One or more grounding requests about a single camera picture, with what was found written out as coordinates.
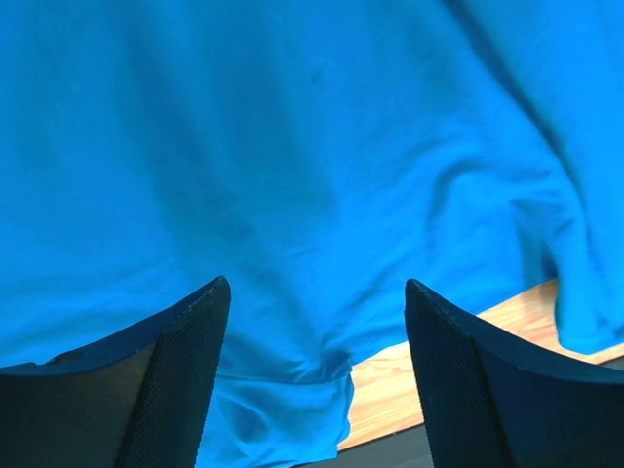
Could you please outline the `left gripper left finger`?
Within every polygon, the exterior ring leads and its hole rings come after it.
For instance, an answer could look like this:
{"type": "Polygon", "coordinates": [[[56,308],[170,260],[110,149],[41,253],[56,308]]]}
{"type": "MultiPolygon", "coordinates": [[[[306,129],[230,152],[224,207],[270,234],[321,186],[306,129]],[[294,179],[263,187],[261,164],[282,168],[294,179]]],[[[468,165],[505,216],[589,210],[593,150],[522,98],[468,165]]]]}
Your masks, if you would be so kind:
{"type": "Polygon", "coordinates": [[[217,277],[45,364],[3,368],[2,466],[194,466],[230,302],[217,277]]]}

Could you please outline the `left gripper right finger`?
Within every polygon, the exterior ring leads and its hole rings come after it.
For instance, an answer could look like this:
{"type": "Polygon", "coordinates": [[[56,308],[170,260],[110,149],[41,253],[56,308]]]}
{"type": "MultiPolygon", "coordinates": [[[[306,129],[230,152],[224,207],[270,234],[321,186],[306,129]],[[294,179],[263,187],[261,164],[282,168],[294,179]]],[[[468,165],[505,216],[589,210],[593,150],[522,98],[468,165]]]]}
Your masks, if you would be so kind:
{"type": "Polygon", "coordinates": [[[534,345],[415,280],[405,321],[435,466],[622,467],[622,370],[534,345]]]}

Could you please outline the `blue t-shirt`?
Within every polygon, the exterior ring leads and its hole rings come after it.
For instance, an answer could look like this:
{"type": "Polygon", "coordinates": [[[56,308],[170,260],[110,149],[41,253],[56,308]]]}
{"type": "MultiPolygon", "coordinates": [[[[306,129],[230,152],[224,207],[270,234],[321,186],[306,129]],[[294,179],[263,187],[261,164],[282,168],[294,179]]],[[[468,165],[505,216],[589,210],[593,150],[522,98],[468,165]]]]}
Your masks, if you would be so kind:
{"type": "Polygon", "coordinates": [[[202,467],[334,457],[414,278],[623,339],[619,1],[5,1],[1,362],[217,276],[202,467]]]}

